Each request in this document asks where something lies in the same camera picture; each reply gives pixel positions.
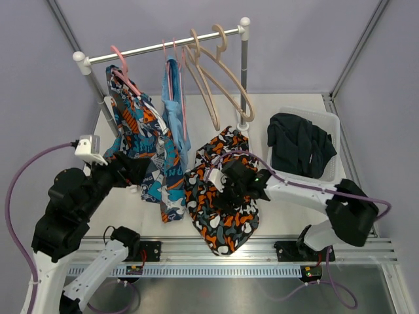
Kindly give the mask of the orange black camouflage shorts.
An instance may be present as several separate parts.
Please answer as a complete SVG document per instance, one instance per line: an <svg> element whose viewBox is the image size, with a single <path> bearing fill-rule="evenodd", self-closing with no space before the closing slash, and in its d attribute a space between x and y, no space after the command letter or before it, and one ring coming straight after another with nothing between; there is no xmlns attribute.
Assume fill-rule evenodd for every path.
<svg viewBox="0 0 419 314"><path fill-rule="evenodd" d="M218 157L248 149L248 138L227 126L196 151L194 168L184 175L185 205L192 225L218 256L233 254L253 235L259 227L259 208L255 200L246 197L247 205L234 213L222 213L214 207L217 189L204 177Z"/></svg>

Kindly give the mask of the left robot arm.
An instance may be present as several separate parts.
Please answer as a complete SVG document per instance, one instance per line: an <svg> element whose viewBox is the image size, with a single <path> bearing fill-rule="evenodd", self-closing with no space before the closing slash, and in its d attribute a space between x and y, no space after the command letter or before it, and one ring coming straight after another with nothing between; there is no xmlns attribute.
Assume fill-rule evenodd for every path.
<svg viewBox="0 0 419 314"><path fill-rule="evenodd" d="M118 227L94 261L65 284L93 214L113 188L141 184L149 164L149 158L117 152L105 165L92 166L90 175L69 168L56 176L46 211L35 225L31 244L35 273L22 313L82 313L112 269L142 255L140 235Z"/></svg>

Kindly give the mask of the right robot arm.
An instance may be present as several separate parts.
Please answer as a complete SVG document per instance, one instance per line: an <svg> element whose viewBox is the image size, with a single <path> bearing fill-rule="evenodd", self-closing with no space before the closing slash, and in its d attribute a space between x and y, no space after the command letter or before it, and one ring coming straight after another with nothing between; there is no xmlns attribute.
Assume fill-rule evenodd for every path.
<svg viewBox="0 0 419 314"><path fill-rule="evenodd" d="M324 261L327 249L336 244L363 247L379 213L375 201L349 179L334 185L314 185L281 178L271 169L254 170L237 160L228 162L222 169L209 170L206 179L217 189L215 206L224 212L250 198L287 201L327 217L320 224L307 225L294 242L275 242L280 262Z"/></svg>

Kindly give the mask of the dark navy shorts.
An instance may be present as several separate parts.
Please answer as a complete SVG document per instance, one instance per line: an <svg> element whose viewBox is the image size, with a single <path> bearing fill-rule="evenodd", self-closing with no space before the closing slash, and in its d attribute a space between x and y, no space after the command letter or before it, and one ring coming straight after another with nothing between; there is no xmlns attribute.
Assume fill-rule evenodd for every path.
<svg viewBox="0 0 419 314"><path fill-rule="evenodd" d="M272 149L272 168L313 179L320 178L337 155L331 134L290 113L277 113L270 118L267 145Z"/></svg>

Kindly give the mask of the beige hanger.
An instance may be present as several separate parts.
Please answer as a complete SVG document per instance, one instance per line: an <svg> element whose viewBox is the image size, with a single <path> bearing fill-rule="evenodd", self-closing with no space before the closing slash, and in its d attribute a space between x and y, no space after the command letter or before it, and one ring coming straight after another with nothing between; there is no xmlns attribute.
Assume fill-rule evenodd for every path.
<svg viewBox="0 0 419 314"><path fill-rule="evenodd" d="M215 108L215 105L213 103L213 95L209 87L209 84L206 80L206 76L203 73L202 68L199 64L201 50L198 35L196 34L196 31L194 29L190 30L190 34L192 36L192 43L186 44L183 47L183 50L185 51L185 65L189 73L191 74L193 80L195 81L195 84L198 87L202 99L204 100L213 127L216 131L219 131L220 122L217 109Z"/></svg>
<svg viewBox="0 0 419 314"><path fill-rule="evenodd" d="M248 20L243 20L242 23L238 25L234 30L225 30L219 24L212 25L211 30L212 33L210 34L203 36L198 35L201 50L200 58L201 56L205 55L224 72L224 74L230 79L230 81L235 85L235 87L239 91L240 100L236 101L233 98L232 94L223 86L223 84L200 64L199 59L200 67L202 68L202 71L206 76L208 84L212 83L213 85L215 85L215 87L228 99L230 104L235 108L240 119L239 124L244 125L249 122L252 122L255 119L255 109L247 93L247 62L249 41ZM242 68L240 70L239 77L237 77L222 60L222 54L228 48L227 37L229 35L239 35L241 38L242 50L240 65ZM220 38L221 43L216 46L214 53L209 51L201 44L202 41L216 38Z"/></svg>

